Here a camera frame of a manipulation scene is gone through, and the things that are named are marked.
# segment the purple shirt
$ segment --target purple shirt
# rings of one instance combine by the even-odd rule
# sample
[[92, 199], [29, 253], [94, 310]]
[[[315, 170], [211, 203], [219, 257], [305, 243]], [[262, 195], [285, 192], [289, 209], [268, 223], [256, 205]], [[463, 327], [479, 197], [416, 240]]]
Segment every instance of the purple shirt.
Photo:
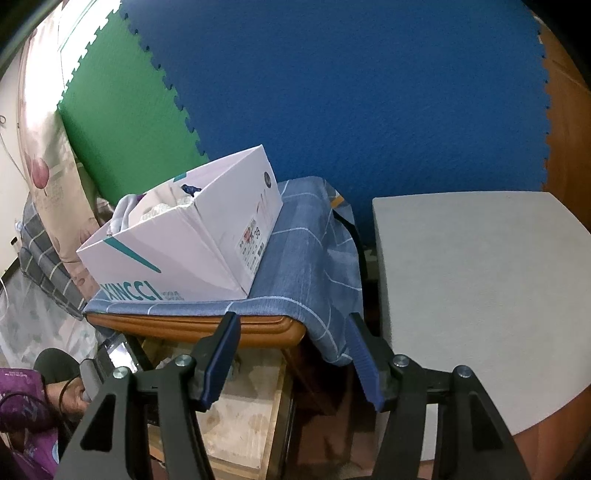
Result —
[[51, 480], [59, 462], [57, 428], [46, 402], [41, 374], [34, 370], [0, 368], [0, 398], [13, 392], [26, 393], [41, 402], [23, 395], [7, 399], [0, 407], [0, 430], [7, 433], [26, 430], [24, 451], [13, 450], [12, 455], [28, 479]]

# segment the product label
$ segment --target product label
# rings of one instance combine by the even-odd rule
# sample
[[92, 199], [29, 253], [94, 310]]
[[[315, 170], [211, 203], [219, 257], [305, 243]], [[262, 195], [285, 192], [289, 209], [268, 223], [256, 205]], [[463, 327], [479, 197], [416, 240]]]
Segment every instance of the product label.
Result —
[[257, 225], [256, 218], [253, 218], [245, 228], [236, 249], [247, 269], [254, 277], [261, 262], [262, 254], [265, 251], [262, 232]]

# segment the white box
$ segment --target white box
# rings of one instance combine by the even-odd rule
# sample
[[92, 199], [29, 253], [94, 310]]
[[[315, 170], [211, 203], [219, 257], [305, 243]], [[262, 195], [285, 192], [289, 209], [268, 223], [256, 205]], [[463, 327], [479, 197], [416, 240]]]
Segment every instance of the white box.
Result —
[[[170, 185], [202, 188], [189, 205], [134, 225], [134, 213]], [[262, 145], [220, 158], [150, 190], [108, 236], [101, 227], [77, 253], [116, 301], [213, 301], [248, 297], [283, 206]]]

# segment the screen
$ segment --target screen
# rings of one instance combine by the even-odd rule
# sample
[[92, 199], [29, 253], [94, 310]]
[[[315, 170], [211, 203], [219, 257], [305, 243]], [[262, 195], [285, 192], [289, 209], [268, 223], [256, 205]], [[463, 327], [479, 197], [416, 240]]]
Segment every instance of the screen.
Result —
[[127, 345], [125, 342], [109, 348], [109, 358], [111, 359], [111, 362], [113, 362], [115, 368], [127, 367], [133, 373], [138, 371], [138, 367], [135, 365], [134, 360], [127, 351]]

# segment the metal screw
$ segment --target metal screw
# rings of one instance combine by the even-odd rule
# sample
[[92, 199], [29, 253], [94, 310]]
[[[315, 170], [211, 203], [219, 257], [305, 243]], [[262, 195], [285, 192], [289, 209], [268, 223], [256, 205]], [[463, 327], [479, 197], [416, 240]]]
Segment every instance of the metal screw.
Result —
[[407, 367], [409, 363], [409, 359], [406, 355], [394, 355], [394, 365], [397, 367]]
[[472, 370], [470, 369], [470, 367], [467, 367], [466, 365], [459, 365], [456, 368], [457, 374], [460, 375], [460, 377], [462, 378], [470, 378], [472, 376]]
[[174, 363], [176, 363], [180, 367], [186, 367], [188, 364], [191, 363], [191, 356], [183, 353], [179, 355], [176, 359], [174, 359]]
[[129, 368], [127, 367], [117, 367], [113, 370], [113, 376], [115, 378], [123, 378], [129, 373]]

